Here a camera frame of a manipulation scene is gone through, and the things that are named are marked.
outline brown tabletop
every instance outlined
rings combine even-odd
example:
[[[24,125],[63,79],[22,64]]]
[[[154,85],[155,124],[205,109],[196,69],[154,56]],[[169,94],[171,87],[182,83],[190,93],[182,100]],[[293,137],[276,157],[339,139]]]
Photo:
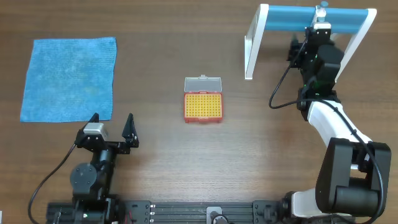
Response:
[[[126,200],[251,202],[279,200],[315,186],[326,147],[295,106],[271,110],[268,99],[284,72],[291,33],[267,32],[254,80],[244,80],[244,35],[260,3],[314,6],[315,0],[72,0],[0,1],[0,210],[3,223],[29,223],[27,203],[62,160],[83,123],[20,123],[25,75],[34,39],[116,37],[113,116],[105,121],[122,140],[134,114],[139,149],[119,156],[111,191]],[[387,208],[398,212],[398,2],[330,2],[376,8],[369,33],[335,86],[346,114],[393,158]],[[349,37],[338,45],[345,48]],[[185,124],[185,77],[221,77],[224,120]],[[296,99],[292,70],[275,103]],[[44,222],[48,202],[69,202],[71,170],[91,153],[75,149],[40,190],[33,214]]]

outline wooden table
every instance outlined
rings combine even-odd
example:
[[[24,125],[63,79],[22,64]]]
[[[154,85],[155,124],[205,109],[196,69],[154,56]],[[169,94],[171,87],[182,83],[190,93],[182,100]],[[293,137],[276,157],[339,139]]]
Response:
[[[260,3],[314,6],[315,0],[0,1],[0,210],[3,223],[28,223],[27,203],[61,161],[83,123],[20,123],[25,74],[34,39],[114,36],[114,109],[105,121],[114,140],[132,112],[140,147],[119,156],[112,192],[126,200],[251,202],[278,200],[315,186],[326,150],[294,106],[271,110],[268,99],[287,66],[291,33],[262,41],[254,80],[244,80],[244,35]],[[335,89],[346,114],[393,152],[387,208],[398,212],[398,2],[338,0],[331,7],[378,9],[371,30]],[[344,46],[348,37],[338,39]],[[221,77],[224,120],[185,124],[185,77]],[[297,97],[297,70],[275,103]],[[48,202],[70,201],[71,170],[91,153],[75,149],[40,190],[33,214],[44,222]]]

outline yellow grid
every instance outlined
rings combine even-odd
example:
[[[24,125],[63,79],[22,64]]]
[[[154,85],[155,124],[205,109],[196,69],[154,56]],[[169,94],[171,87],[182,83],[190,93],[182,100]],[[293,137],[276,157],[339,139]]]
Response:
[[[186,118],[222,118],[220,93],[185,94]]]

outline blue knob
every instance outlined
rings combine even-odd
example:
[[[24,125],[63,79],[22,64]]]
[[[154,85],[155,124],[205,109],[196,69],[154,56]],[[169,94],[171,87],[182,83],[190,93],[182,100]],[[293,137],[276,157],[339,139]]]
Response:
[[[321,6],[322,8],[326,8],[326,7],[329,6],[329,3],[328,3],[327,1],[322,1],[321,4],[320,4],[320,6]]]

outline open box lid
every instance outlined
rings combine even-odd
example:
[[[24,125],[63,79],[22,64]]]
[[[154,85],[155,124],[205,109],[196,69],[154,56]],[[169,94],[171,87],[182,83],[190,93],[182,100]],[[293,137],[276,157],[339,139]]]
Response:
[[[200,75],[200,77],[186,77],[184,92],[222,92],[223,87],[221,86],[220,77],[206,77],[206,75]]]

